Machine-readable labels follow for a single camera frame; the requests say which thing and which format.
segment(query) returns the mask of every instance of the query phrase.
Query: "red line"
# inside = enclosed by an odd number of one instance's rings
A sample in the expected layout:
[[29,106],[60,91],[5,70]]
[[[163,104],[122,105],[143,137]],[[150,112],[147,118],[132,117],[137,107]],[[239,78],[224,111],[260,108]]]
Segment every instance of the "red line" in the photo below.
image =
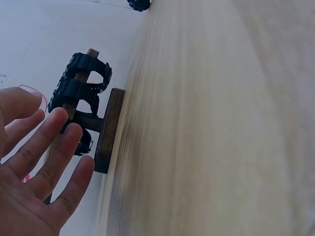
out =
[[47,99],[46,99],[46,97],[40,92],[40,91],[38,91],[37,89],[35,89],[35,88],[33,88],[33,87],[31,87],[31,86],[28,86],[28,85],[19,85],[18,87],[20,88],[20,87],[27,87],[27,88],[29,88],[29,89],[33,89],[33,90],[35,90],[36,92],[39,92],[40,94],[41,94],[41,96],[44,98],[44,101],[45,101],[45,103],[46,103],[46,106],[45,106],[45,113],[46,113],[46,111],[47,111],[47,108],[48,108],[48,102],[47,102]]

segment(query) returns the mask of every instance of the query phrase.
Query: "dark wooden block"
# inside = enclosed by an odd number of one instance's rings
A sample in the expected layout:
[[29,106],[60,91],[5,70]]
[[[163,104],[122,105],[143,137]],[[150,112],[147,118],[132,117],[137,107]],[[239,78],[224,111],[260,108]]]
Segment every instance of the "dark wooden block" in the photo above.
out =
[[113,88],[108,100],[94,157],[94,171],[107,174],[125,91]]

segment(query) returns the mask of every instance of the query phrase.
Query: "fingernail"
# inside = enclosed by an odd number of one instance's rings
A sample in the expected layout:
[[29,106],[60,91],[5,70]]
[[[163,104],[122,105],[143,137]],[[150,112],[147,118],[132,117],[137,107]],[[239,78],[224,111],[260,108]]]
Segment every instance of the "fingernail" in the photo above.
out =
[[41,93],[38,92],[38,91],[36,91],[36,90],[33,90],[31,93],[34,94],[34,95],[36,95],[36,96],[41,96]]

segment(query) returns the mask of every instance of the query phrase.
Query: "wood grain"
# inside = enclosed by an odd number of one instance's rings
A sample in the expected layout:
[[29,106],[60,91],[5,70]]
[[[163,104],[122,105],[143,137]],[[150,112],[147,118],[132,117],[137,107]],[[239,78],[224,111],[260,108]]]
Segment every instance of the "wood grain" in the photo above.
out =
[[314,63],[314,1],[153,1],[96,235],[315,235]]

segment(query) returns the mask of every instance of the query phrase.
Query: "finger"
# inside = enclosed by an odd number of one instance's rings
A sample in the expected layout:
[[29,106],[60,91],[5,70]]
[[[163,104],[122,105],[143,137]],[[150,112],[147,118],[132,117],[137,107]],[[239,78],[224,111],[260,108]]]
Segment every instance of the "finger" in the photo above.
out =
[[82,157],[76,166],[70,181],[57,199],[48,206],[55,212],[62,227],[78,207],[85,194],[94,170],[94,160]]
[[15,119],[32,116],[41,104],[42,95],[21,88],[0,89],[0,120],[7,125]]
[[17,119],[5,127],[5,147],[3,156],[9,152],[45,118],[42,110],[37,110],[34,115],[24,119]]
[[67,119],[68,114],[64,109],[53,110],[33,136],[4,165],[9,167],[19,179],[23,179],[38,163]]
[[78,147],[81,137],[81,127],[78,124],[70,124],[53,151],[52,156],[38,173],[26,183],[39,199],[44,200],[47,198],[56,187],[63,171]]

